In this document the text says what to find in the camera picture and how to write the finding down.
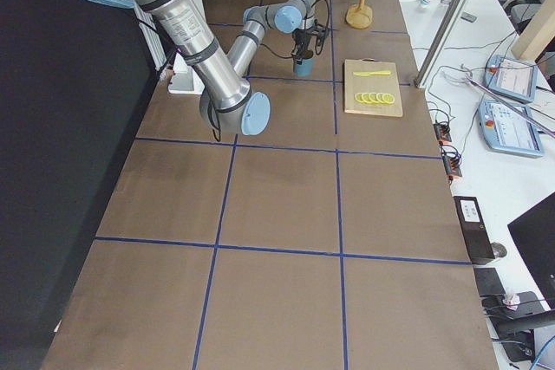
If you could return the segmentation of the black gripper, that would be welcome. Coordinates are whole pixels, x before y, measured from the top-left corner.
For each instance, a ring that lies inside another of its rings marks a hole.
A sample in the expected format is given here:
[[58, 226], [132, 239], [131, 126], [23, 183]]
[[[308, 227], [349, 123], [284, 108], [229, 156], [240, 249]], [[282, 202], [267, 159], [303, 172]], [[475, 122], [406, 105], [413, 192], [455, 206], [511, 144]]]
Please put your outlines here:
[[295, 29], [292, 33], [292, 38], [294, 40], [294, 48], [292, 50], [293, 55], [298, 55], [295, 60], [295, 65], [299, 66], [302, 64], [303, 58], [301, 55], [304, 55], [310, 45], [311, 37], [318, 36], [318, 29], [316, 26], [312, 26], [308, 29]]

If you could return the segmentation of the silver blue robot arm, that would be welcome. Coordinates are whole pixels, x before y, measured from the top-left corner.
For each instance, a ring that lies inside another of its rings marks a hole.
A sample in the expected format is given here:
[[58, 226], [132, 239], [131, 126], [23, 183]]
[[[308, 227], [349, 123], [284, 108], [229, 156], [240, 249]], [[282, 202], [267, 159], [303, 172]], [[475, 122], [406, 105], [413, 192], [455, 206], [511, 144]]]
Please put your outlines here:
[[201, 116], [216, 132], [258, 135], [271, 116], [269, 98], [251, 88], [244, 73], [266, 32], [324, 36], [314, 19], [316, 0], [287, 0], [253, 6], [243, 15], [244, 27], [225, 52], [193, 0], [87, 0], [111, 7], [134, 6], [153, 15], [204, 85]]

